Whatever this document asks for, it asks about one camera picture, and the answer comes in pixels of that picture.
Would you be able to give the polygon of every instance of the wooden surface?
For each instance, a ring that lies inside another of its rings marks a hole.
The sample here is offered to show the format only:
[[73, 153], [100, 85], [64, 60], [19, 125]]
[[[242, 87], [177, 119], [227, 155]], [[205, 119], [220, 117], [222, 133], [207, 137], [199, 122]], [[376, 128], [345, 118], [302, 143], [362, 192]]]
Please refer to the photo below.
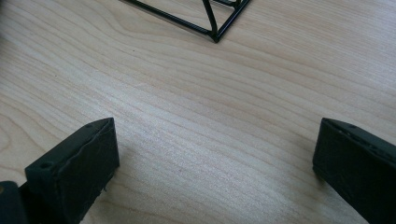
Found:
[[[201, 1], [147, 2], [207, 25]], [[121, 167], [84, 224], [365, 223], [312, 156], [323, 117], [396, 144], [395, 43], [391, 0], [253, 0], [219, 44], [117, 0], [3, 0], [0, 179], [114, 117]]]

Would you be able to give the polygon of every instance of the wooden table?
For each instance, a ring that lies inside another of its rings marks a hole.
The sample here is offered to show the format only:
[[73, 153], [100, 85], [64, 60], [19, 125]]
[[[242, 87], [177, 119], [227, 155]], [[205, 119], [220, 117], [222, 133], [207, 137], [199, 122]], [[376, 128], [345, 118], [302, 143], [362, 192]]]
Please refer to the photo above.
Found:
[[365, 223], [312, 156], [323, 117], [396, 144], [395, 43], [390, 0], [254, 0], [219, 44], [117, 0], [3, 0], [0, 179], [114, 117], [121, 167], [82, 223]]

